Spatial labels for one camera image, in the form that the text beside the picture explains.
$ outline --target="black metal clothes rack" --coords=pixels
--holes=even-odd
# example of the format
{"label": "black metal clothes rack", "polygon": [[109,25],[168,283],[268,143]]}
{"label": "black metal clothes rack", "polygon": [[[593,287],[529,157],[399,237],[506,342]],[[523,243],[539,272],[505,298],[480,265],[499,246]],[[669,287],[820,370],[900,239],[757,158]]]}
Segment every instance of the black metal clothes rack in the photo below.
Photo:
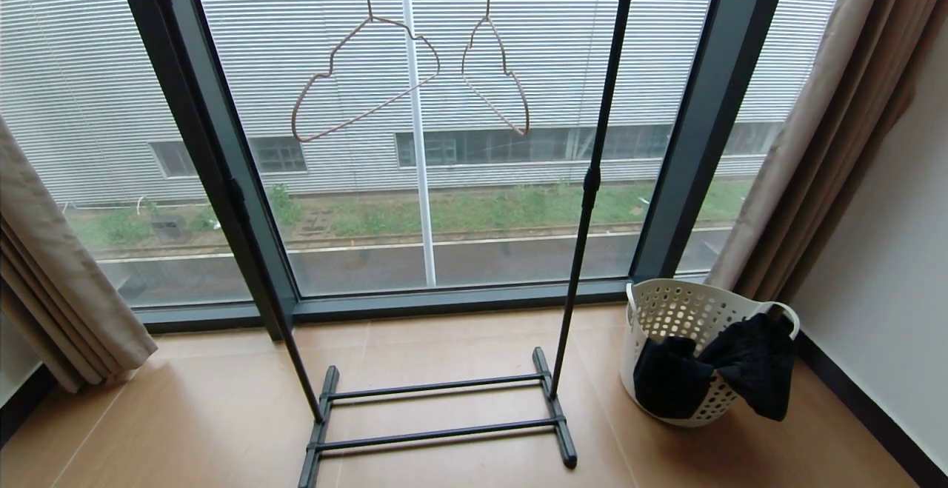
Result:
{"label": "black metal clothes rack", "polygon": [[[196,0],[194,1],[194,5],[199,5]],[[533,350],[535,372],[533,373],[446,383],[419,384],[419,386],[412,387],[390,387],[376,388],[376,390],[339,392],[336,391],[336,386],[338,386],[339,379],[341,379],[341,374],[339,374],[339,370],[336,369],[335,366],[329,366],[329,369],[326,371],[325,378],[323,379],[321,393],[319,393],[317,396],[310,384],[309,377],[306,373],[304,363],[302,363],[301,356],[299,356],[298,347],[296,341],[294,340],[289,321],[285,315],[282,315],[281,312],[275,312],[276,325],[278,330],[280,330],[285,345],[287,345],[287,351],[291,357],[294,370],[297,373],[299,384],[304,391],[306,401],[309,404],[314,418],[313,430],[309,443],[305,448],[304,466],[302,467],[301,477],[299,478],[299,488],[312,488],[315,486],[319,460],[321,460],[322,453],[326,451],[359,447],[374,447],[375,445],[382,444],[399,444],[407,443],[408,441],[434,440],[434,438],[461,437],[467,435],[497,433],[539,427],[552,428],[559,442],[559,450],[563,464],[571,469],[576,467],[578,455],[576,455],[576,450],[573,446],[573,439],[570,436],[569,427],[566,422],[566,416],[559,404],[558,386],[560,375],[562,374],[566,342],[569,336],[570,324],[573,318],[573,306],[575,306],[576,291],[578,291],[579,276],[582,270],[583,256],[586,250],[586,240],[590,230],[590,219],[593,215],[596,193],[599,189],[599,184],[601,181],[600,164],[602,162],[603,146],[606,141],[606,131],[607,124],[609,124],[610,109],[612,109],[612,98],[615,91],[615,83],[619,72],[619,60],[622,53],[623,41],[625,39],[630,3],[631,0],[618,0],[618,7],[616,9],[615,23],[612,31],[612,46],[610,46],[609,62],[607,62],[605,86],[603,87],[602,100],[599,107],[599,117],[595,130],[595,140],[593,140],[592,144],[592,157],[590,157],[590,165],[583,181],[583,198],[578,225],[578,234],[576,234],[575,252],[573,252],[573,265],[570,272],[569,284],[564,302],[563,319],[560,327],[558,349],[556,349],[556,358],[552,371],[547,364],[543,350],[540,347],[535,347]],[[168,25],[167,20],[173,19],[175,16],[173,15],[173,6],[170,4],[170,0],[153,0],[153,5],[155,5],[153,8],[156,9],[156,19],[162,19],[165,21],[165,24]],[[130,6],[132,6],[133,11],[135,11],[136,6],[131,4]],[[144,9],[151,7],[139,6],[138,8]],[[210,31],[206,27],[206,20],[203,20],[203,25],[204,34],[209,36]],[[170,40],[170,45],[172,45],[172,52],[169,53],[172,53],[173,55],[173,52],[176,51],[179,53],[179,56],[187,56],[187,53],[183,51],[183,49],[186,48],[183,36],[181,36],[180,33],[177,33],[175,30],[170,29],[169,25],[164,27],[163,30],[165,30],[166,36],[168,36],[168,39]],[[707,36],[707,27],[705,27],[701,39],[704,40],[705,36]],[[187,67],[190,69],[182,67],[182,69],[185,70],[185,74],[182,77],[184,80],[182,82],[185,83],[184,86],[190,87],[190,89],[193,91],[199,92],[200,90],[195,88],[197,84],[197,81],[194,78],[196,77],[196,72],[194,72],[192,65],[187,64]],[[689,86],[687,90],[685,90],[685,98],[690,97],[690,91],[693,90],[693,88],[694,87]],[[457,390],[458,388],[484,387],[490,386],[491,384],[529,382],[535,383],[536,386],[539,386],[542,389],[543,397],[545,397],[547,408],[549,410],[548,417],[536,418],[535,420],[513,421],[512,423],[506,424],[476,425],[476,427],[461,427],[392,436],[360,438],[359,440],[325,441],[327,428],[329,426],[330,413],[332,411],[334,401],[407,394],[430,390]]]}

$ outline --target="beige curtain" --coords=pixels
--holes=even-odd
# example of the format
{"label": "beige curtain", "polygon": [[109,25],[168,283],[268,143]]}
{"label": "beige curtain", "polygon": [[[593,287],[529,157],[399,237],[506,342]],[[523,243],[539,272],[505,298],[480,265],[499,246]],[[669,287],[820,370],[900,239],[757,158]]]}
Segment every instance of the beige curtain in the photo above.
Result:
{"label": "beige curtain", "polygon": [[946,1],[838,0],[709,284],[761,301],[792,296],[910,103]]}
{"label": "beige curtain", "polygon": [[135,369],[157,349],[82,247],[3,118],[0,250],[0,308],[67,390]]}

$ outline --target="white plastic laundry basket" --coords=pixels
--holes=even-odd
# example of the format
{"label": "white plastic laundry basket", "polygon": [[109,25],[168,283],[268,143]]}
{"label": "white plastic laundry basket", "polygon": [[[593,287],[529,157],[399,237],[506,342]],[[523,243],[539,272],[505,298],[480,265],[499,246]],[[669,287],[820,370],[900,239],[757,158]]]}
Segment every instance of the white plastic laundry basket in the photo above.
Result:
{"label": "white plastic laundry basket", "polygon": [[[783,303],[759,303],[737,293],[703,284],[657,278],[634,286],[631,283],[626,285],[626,296],[629,297],[629,306],[626,309],[629,327],[626,329],[622,347],[620,373],[622,384],[636,404],[639,404],[639,401],[635,399],[632,374],[646,338],[655,342],[661,342],[667,336],[691,338],[697,343],[695,356],[698,356],[698,353],[731,323],[748,319],[758,312],[766,312],[771,305],[780,306],[784,315],[793,323],[791,338],[795,338],[800,330],[800,320],[796,312]],[[707,397],[691,418],[673,420],[654,417],[678,427],[701,427],[720,418],[737,397],[737,393],[734,393],[715,371],[711,376]],[[640,404],[639,407],[649,412]]]}

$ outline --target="basket handle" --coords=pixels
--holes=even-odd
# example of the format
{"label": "basket handle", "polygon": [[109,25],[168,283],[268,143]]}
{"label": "basket handle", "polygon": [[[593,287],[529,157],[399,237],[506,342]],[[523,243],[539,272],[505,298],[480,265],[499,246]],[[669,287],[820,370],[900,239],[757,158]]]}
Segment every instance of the basket handle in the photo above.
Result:
{"label": "basket handle", "polygon": [[632,283],[626,283],[626,297],[629,299],[629,306],[627,306],[626,312],[626,321],[629,322],[629,325],[633,325],[635,321],[635,313],[638,312],[639,306],[635,302],[635,295],[632,294]]}
{"label": "basket handle", "polygon": [[771,305],[776,305],[783,309],[783,315],[785,315],[792,323],[793,330],[790,332],[790,339],[795,340],[796,334],[800,332],[800,318],[796,315],[796,312],[791,309],[789,306],[779,302],[779,301],[765,301],[761,303],[761,306],[758,307],[754,313],[763,313],[770,308]]}

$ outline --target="road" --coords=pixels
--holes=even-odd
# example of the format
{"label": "road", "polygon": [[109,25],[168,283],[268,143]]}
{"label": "road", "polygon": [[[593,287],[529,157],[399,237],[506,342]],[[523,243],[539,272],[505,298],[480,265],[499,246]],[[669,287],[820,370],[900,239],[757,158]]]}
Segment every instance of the road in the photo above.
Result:
{"label": "road", "polygon": [[[678,271],[710,269],[730,229],[691,235]],[[626,275],[638,235],[591,235],[583,278]],[[575,237],[435,243],[437,286],[546,281],[569,276]],[[420,244],[350,247],[289,253],[304,295],[424,288]],[[231,255],[100,261],[133,307],[250,299]]]}

